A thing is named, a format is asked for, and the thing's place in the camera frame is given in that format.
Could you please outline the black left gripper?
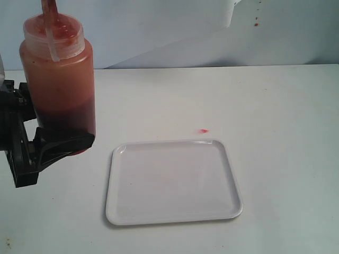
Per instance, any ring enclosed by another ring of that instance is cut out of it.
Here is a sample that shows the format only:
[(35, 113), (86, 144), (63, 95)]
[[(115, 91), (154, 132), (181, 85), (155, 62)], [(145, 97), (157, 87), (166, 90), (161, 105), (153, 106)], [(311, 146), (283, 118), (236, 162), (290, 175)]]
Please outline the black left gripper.
[(57, 161), (92, 146), (95, 135), (38, 127), (33, 142), (24, 123), (36, 118), (27, 83), (1, 85), (1, 150), (5, 152), (16, 188), (35, 185), (39, 172)]

